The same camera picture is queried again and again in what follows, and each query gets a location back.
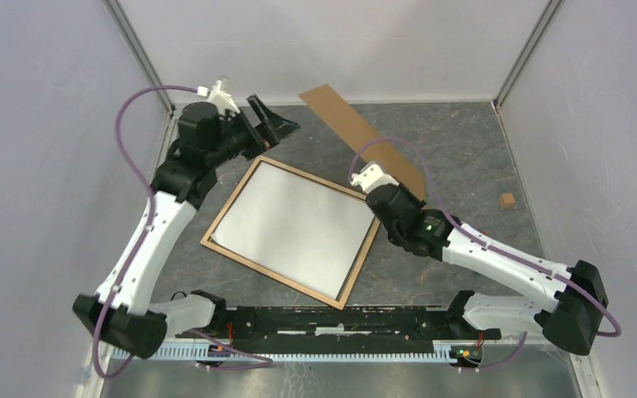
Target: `small wooden block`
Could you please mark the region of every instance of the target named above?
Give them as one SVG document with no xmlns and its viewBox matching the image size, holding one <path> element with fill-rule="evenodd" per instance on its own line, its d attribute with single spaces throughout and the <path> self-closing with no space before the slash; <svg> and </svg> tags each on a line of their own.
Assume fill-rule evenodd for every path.
<svg viewBox="0 0 637 398">
<path fill-rule="evenodd" d="M 514 195 L 511 193 L 504 193 L 499 197 L 499 207 L 502 210 L 513 209 L 516 206 L 516 200 L 514 200 Z"/>
</svg>

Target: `wooden frame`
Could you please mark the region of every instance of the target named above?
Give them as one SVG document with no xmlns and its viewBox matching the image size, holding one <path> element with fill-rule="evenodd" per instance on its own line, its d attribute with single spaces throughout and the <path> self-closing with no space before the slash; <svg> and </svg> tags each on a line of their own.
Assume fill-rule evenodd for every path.
<svg viewBox="0 0 637 398">
<path fill-rule="evenodd" d="M 324 302 L 332 307 L 343 309 L 345 307 L 346 302 L 348 301 L 348 296 L 350 295 L 351 290 L 353 290 L 353 285 L 355 284 L 355 280 L 357 279 L 357 274 L 360 273 L 362 264 L 365 262 L 365 258 L 367 257 L 367 252 L 370 250 L 370 246 L 372 246 L 372 242 L 374 241 L 375 235 L 377 234 L 377 230 L 379 229 L 380 222 L 377 220 L 376 217 L 372 220 L 372 224 L 367 229 L 367 234 L 365 235 L 365 239 L 362 241 L 360 250 L 357 252 L 357 255 L 355 256 L 353 265 L 351 269 L 348 271 L 347 278 L 343 282 L 343 286 L 340 289 L 340 292 L 338 293 L 337 298 L 329 297 L 325 294 L 321 294 L 313 289 L 303 286 L 302 284 L 299 284 L 293 281 L 292 279 L 284 277 L 283 275 L 280 275 L 274 272 L 273 270 L 264 267 L 263 265 L 257 264 L 256 262 L 252 260 L 248 260 L 247 258 L 241 255 L 238 255 L 237 253 L 234 253 L 233 251 L 228 250 L 227 248 L 220 246 L 213 241 L 212 235 L 214 231 L 216 230 L 216 228 L 218 227 L 218 224 L 221 222 L 221 220 L 226 215 L 226 213 L 231 208 L 231 206 L 233 206 L 233 203 L 236 201 L 236 198 L 241 194 L 248 180 L 250 180 L 250 177 L 252 177 L 252 175 L 255 173 L 255 170 L 258 168 L 258 166 L 260 166 L 261 163 L 268 163 L 272 166 L 281 168 L 287 172 L 291 172 L 300 177 L 307 178 L 313 182 L 317 182 L 318 184 L 331 188 L 334 191 L 341 192 L 350 197 L 356 197 L 357 199 L 360 199 L 362 201 L 365 200 L 365 195 L 363 195 L 362 193 L 352 191 L 350 189 L 347 189 L 346 187 L 341 187 L 340 185 L 334 182 L 330 182 L 322 178 L 313 176 L 297 168 L 287 166 L 286 164 L 277 162 L 276 160 L 266 158 L 264 156 L 259 156 L 252 163 L 248 172 L 241 179 L 240 183 L 238 183 L 238 186 L 236 187 L 235 191 L 233 191 L 233 193 L 231 194 L 231 197 L 228 199 L 226 204 L 221 209 L 221 212 L 218 213 L 218 216 L 216 216 L 216 219 L 212 222 L 206 234 L 204 234 L 202 238 L 202 242 L 201 242 L 202 245 L 204 245 L 205 247 L 211 250 L 214 250 L 217 253 L 224 255 L 225 257 L 230 258 L 231 260 L 237 261 L 251 269 L 254 269 L 255 271 L 265 276 L 268 276 L 278 282 L 281 282 L 282 284 L 286 284 L 290 288 L 296 289 L 299 292 L 308 295 L 309 297 L 312 297 L 314 299 L 317 299 L 318 301 Z"/>
</svg>

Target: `marble floor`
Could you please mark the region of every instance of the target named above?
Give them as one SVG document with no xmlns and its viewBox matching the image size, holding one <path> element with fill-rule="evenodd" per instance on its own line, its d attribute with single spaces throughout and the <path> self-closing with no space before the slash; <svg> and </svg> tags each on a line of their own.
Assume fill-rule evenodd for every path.
<svg viewBox="0 0 637 398">
<path fill-rule="evenodd" d="M 490 104 L 362 104 L 355 108 L 382 135 L 404 138 L 419 148 L 453 214 L 507 245 L 542 255 L 516 169 Z M 348 186 L 353 151 L 307 107 L 273 110 L 302 128 L 267 156 Z M 413 155 L 402 153 L 416 164 Z M 174 246 L 153 291 L 153 302 L 167 301 L 178 290 L 203 289 L 226 299 L 231 306 L 320 304 L 199 244 L 249 166 L 250 162 L 237 158 L 218 170 L 218 184 Z M 499 209 L 498 197 L 505 192 L 515 196 L 516 208 Z M 381 229 L 348 305 L 447 305 L 464 289 L 484 294 L 512 293 L 470 270 L 410 255 L 391 245 Z"/>
</svg>

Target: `cardboard strip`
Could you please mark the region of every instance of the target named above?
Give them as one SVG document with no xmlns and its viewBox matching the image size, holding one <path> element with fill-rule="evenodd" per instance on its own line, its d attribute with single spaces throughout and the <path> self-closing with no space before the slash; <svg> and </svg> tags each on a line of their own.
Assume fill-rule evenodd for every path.
<svg viewBox="0 0 637 398">
<path fill-rule="evenodd" d="M 322 85 L 299 95 L 300 99 L 326 123 L 353 151 L 381 135 L 330 85 Z M 384 169 L 421 200 L 425 199 L 423 175 L 391 143 L 378 143 L 362 153 L 365 162 L 379 162 Z"/>
</svg>

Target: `white wall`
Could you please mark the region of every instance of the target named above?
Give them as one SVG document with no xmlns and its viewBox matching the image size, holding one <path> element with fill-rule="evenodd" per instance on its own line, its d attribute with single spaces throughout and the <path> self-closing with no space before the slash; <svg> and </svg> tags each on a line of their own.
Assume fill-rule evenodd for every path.
<svg viewBox="0 0 637 398">
<path fill-rule="evenodd" d="M 71 396 L 90 344 L 71 312 L 118 259 L 143 189 L 116 153 L 147 86 L 100 0 L 0 0 L 0 397 Z M 151 171 L 165 113 L 124 121 Z"/>
<path fill-rule="evenodd" d="M 491 100 L 546 0 L 121 0 L 162 81 L 239 100 Z M 173 95 L 184 101 L 185 94 Z"/>
<path fill-rule="evenodd" d="M 637 1 L 564 2 L 503 121 L 547 253 L 598 265 L 624 328 L 602 384 L 637 396 Z"/>
</svg>

